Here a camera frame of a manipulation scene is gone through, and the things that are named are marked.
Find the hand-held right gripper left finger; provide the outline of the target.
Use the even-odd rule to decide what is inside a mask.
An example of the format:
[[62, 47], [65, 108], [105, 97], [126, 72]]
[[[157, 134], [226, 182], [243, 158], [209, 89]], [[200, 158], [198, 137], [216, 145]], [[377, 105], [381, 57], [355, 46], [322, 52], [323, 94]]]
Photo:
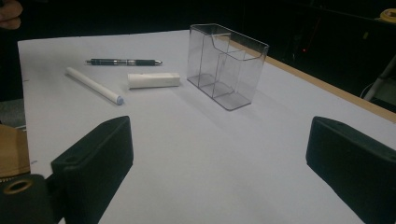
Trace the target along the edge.
[[57, 221], [98, 224], [133, 165], [130, 118], [98, 125], [51, 162], [50, 201]]

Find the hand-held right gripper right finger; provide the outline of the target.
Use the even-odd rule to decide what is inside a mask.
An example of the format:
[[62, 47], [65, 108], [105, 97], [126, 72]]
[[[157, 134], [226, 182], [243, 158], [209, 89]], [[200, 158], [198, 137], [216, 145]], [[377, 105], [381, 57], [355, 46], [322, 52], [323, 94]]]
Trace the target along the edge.
[[396, 150], [345, 123], [314, 117], [305, 159], [365, 224], [396, 224]]

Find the white pen with blue end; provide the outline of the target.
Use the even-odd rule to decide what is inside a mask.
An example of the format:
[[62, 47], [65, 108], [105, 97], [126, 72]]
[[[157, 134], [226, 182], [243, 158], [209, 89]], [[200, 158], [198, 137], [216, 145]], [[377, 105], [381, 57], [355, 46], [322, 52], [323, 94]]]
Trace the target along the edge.
[[116, 105], [122, 105], [124, 103], [124, 100], [120, 95], [118, 95], [114, 91], [111, 91], [110, 89], [106, 88], [102, 84], [92, 80], [91, 78], [87, 77], [86, 75], [80, 73], [78, 70], [76, 70], [72, 67], [67, 67], [66, 74], [69, 75], [70, 77], [78, 80], [79, 82], [83, 83], [84, 85], [91, 88], [92, 90], [98, 92], [102, 96], [106, 97], [112, 103], [114, 103]]

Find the black pen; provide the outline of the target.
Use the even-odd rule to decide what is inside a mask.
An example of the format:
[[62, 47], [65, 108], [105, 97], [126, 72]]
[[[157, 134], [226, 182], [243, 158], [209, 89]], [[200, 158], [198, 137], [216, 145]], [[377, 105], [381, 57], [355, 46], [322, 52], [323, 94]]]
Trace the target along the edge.
[[158, 60], [132, 60], [132, 59], [89, 59], [90, 65], [114, 65], [114, 66], [159, 66], [162, 61]]

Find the clear plastic desk organizer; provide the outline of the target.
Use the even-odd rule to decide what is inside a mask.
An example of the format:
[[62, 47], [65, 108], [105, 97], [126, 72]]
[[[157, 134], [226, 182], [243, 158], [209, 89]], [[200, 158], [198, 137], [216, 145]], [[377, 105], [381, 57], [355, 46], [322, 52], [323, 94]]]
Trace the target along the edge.
[[187, 80], [228, 111], [249, 105], [269, 46], [215, 23], [190, 27]]

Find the tan brown object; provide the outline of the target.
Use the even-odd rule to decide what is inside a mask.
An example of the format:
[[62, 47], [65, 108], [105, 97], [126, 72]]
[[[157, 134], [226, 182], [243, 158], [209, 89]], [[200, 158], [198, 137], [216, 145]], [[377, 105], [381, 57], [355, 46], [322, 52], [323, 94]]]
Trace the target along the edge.
[[26, 132], [0, 124], [0, 181], [30, 171]]

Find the white stand leg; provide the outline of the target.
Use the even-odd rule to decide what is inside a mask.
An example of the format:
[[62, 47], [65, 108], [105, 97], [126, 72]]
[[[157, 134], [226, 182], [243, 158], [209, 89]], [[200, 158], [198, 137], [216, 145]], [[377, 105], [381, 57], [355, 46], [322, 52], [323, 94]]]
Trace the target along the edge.
[[390, 76], [396, 72], [396, 54], [392, 57], [383, 72], [377, 77], [372, 87], [366, 92], [363, 99], [366, 101], [371, 101], [375, 94], [379, 91], [380, 87], [385, 83], [385, 81], [390, 78]]

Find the white eraser block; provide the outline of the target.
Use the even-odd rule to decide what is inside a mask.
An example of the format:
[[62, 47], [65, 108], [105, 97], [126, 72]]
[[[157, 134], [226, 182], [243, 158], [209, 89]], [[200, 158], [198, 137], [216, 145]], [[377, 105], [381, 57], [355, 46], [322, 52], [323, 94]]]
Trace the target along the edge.
[[130, 89], [178, 87], [180, 76], [178, 73], [145, 73], [129, 74]]

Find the yellow tape roll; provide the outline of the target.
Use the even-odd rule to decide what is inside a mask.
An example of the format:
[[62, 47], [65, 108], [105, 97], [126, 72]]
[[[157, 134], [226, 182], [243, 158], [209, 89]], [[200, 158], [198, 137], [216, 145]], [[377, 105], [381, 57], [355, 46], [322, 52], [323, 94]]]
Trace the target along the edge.
[[379, 15], [381, 21], [386, 21], [389, 23], [396, 24], [396, 8], [388, 8], [382, 11]]

